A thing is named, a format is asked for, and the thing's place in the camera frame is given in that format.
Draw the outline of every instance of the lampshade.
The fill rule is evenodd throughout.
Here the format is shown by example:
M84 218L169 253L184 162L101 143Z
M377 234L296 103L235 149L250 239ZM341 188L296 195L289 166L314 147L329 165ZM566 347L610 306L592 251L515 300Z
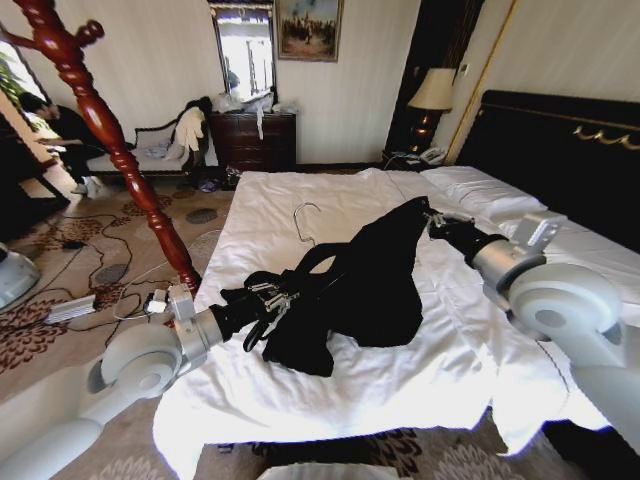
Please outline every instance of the lampshade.
M453 106L455 74L454 68L430 68L409 106L423 110L449 110Z

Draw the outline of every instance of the metal wire hanger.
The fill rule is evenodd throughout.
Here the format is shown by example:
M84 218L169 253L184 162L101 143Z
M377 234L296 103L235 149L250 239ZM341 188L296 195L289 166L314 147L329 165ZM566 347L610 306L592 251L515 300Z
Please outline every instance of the metal wire hanger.
M313 243L313 246L315 247L315 246L317 245L317 243L316 243L315 239L314 239L313 237L311 237L311 236L309 236L309 237L303 237L303 236L302 236L302 234L300 233L300 226L298 225L298 213L300 213L300 211L301 211L301 210L303 210L303 209L304 209L304 207L309 207L309 206L311 206L311 207L315 207L315 208L316 208L316 210L318 210L318 212L321 212L321 211L322 211L322 210L320 210L320 207L318 207L315 203L312 203L312 202L304 202L304 203L301 203L301 204L300 204L300 205L298 205L298 206L296 207L296 209L293 211L293 223L294 223L294 224L295 224L295 226L296 226L296 231L298 232L298 238L300 238L300 241L301 241L301 242L303 242L303 243L306 243L306 242L312 242L312 243Z

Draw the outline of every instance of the table lamp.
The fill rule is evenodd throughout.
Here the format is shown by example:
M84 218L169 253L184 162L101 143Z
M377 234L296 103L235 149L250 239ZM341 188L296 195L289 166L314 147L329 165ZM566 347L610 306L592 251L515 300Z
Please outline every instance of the table lamp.
M430 68L409 106L426 110L411 130L409 152L418 154L429 147L442 112L453 106L454 68Z

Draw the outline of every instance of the black headboard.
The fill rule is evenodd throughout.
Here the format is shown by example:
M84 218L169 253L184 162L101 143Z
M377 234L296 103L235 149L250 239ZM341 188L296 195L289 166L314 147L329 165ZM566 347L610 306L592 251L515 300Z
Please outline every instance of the black headboard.
M640 104L488 90L458 157L640 252Z

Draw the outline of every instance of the person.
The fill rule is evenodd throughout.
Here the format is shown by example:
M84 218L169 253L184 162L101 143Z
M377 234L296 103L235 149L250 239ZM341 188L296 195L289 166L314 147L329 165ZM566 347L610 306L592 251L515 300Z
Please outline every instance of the person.
M82 117L70 108L46 102L30 92L22 93L18 100L22 110L38 115L60 137L37 141L42 145L65 148L66 151L60 152L60 159L77 184L71 193L96 197L99 186L91 178L87 160L104 155L107 149L89 130Z

